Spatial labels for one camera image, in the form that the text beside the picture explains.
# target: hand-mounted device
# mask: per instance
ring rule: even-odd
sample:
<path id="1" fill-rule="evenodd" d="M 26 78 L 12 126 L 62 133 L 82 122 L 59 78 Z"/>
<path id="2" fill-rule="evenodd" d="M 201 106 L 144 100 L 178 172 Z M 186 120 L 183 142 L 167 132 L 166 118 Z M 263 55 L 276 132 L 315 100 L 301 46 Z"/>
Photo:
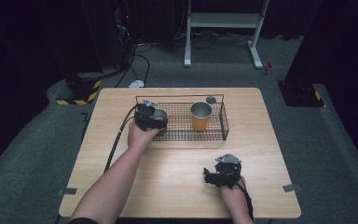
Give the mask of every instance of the hand-mounted device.
<path id="1" fill-rule="evenodd" d="M 143 130 L 167 128 L 167 113 L 162 109 L 156 109 L 157 104 L 144 100 L 138 104 L 135 110 L 135 123 Z"/>
<path id="2" fill-rule="evenodd" d="M 218 161 L 214 167 L 217 173 L 212 174 L 204 168 L 205 182 L 217 187 L 227 185 L 231 188 L 241 178 L 241 160 L 231 154 L 226 154 L 215 160 Z"/>

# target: table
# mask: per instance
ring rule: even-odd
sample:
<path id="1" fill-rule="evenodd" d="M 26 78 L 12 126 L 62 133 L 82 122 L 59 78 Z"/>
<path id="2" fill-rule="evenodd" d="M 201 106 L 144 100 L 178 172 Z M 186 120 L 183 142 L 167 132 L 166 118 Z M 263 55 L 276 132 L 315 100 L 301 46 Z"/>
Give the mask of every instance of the table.
<path id="1" fill-rule="evenodd" d="M 229 217 L 219 189 L 206 184 L 203 168 L 214 172 L 217 157 L 231 153 L 242 160 L 241 174 L 257 218 L 296 218 L 301 214 L 269 114 L 256 88 L 103 89 L 79 150 L 60 215 L 69 217 L 103 174 L 120 124 L 135 105 L 135 96 L 224 94 L 229 133 L 226 141 L 168 141 L 151 143 L 144 154 L 122 217 Z M 128 127 L 113 161 L 127 148 Z"/>
<path id="2" fill-rule="evenodd" d="M 191 28 L 192 27 L 225 27 L 255 29 L 253 40 L 248 41 L 255 68 L 263 68 L 255 45 L 266 17 L 269 0 L 264 0 L 260 13 L 200 13 L 191 11 L 191 0 L 188 0 L 185 67 L 191 66 Z"/>

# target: cup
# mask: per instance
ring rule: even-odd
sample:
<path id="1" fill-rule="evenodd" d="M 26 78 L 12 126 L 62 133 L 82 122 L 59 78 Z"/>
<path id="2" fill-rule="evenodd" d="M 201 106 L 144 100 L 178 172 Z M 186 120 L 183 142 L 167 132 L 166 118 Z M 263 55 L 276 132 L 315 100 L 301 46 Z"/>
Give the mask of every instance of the cup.
<path id="1" fill-rule="evenodd" d="M 206 130 L 212 107 L 205 102 L 196 102 L 190 107 L 193 130 L 202 132 Z"/>

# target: wooden tabletop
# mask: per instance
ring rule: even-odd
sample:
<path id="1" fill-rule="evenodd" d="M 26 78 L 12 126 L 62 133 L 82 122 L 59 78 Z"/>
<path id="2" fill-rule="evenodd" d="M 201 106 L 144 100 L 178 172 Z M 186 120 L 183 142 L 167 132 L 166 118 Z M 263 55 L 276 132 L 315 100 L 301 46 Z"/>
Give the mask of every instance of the wooden tabletop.
<path id="1" fill-rule="evenodd" d="M 296 194 L 282 188 L 292 182 L 263 97 L 256 88 L 101 90 L 67 186 L 76 189 L 76 194 L 64 195 L 61 216 L 71 216 L 84 193 L 103 174 L 119 127 L 135 105 L 136 96 L 189 94 L 224 94 L 227 140 L 152 142 L 121 216 L 229 217 L 219 188 L 205 183 L 203 168 L 214 173 L 215 159 L 231 153 L 242 160 L 241 174 L 253 200 L 255 217 L 299 217 Z M 128 127 L 112 163 L 127 149 L 127 133 Z"/>

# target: white metal stand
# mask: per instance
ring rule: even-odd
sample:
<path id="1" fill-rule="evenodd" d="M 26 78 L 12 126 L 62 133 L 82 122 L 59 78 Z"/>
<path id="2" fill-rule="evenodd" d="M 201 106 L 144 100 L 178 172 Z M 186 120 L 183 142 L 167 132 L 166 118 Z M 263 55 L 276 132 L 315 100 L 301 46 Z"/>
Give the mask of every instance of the white metal stand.
<path id="1" fill-rule="evenodd" d="M 186 49 L 185 67 L 191 66 L 191 28 L 192 27 L 226 27 L 226 28 L 254 28 L 254 39 L 248 41 L 249 50 L 257 69 L 263 68 L 260 57 L 258 56 L 255 45 L 257 43 L 260 30 L 266 17 L 269 0 L 264 0 L 260 13 L 199 13 L 191 12 L 191 0 L 188 0 L 187 11 L 187 30 L 186 30 Z"/>

